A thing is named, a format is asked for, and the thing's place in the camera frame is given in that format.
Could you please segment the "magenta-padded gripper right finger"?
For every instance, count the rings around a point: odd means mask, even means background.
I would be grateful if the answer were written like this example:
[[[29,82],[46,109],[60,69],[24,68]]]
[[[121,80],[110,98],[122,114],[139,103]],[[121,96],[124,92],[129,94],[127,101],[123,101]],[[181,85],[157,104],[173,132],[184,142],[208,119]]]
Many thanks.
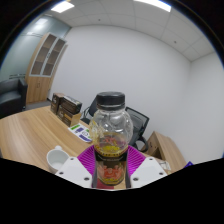
[[[166,172],[153,157],[146,157],[132,146],[128,147],[126,187],[140,188],[166,176]]]

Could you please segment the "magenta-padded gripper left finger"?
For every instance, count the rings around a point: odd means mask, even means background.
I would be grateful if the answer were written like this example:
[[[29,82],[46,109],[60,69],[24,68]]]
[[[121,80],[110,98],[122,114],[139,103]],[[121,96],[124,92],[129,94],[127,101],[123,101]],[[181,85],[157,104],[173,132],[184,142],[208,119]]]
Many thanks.
[[[56,175],[84,188],[97,184],[94,147],[85,149],[78,157],[69,157]]]

